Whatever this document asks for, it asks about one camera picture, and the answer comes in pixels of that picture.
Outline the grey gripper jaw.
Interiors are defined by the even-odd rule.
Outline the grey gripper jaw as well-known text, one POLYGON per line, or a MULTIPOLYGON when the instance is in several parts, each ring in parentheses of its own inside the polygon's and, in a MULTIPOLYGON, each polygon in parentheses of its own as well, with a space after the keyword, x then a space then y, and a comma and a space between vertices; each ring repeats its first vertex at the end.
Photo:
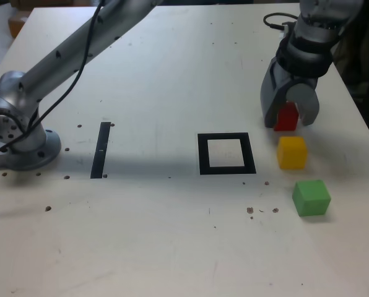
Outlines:
POLYGON ((296 107, 287 103, 289 73, 284 70, 276 58, 269 64, 261 86, 261 108, 264 126, 269 129, 295 129, 296 107))
POLYGON ((296 84, 288 89, 286 99, 296 104, 303 126, 314 123, 319 113, 319 101, 312 87, 307 84, 296 84))

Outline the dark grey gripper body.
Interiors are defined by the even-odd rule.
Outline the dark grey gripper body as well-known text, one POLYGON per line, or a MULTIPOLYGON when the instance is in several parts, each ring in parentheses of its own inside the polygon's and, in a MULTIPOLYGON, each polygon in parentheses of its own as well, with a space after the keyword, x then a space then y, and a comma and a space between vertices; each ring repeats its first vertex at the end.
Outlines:
POLYGON ((299 84, 304 84, 315 90, 318 84, 318 78, 306 78, 293 74, 290 74, 289 78, 290 78, 289 88, 292 88, 299 84))

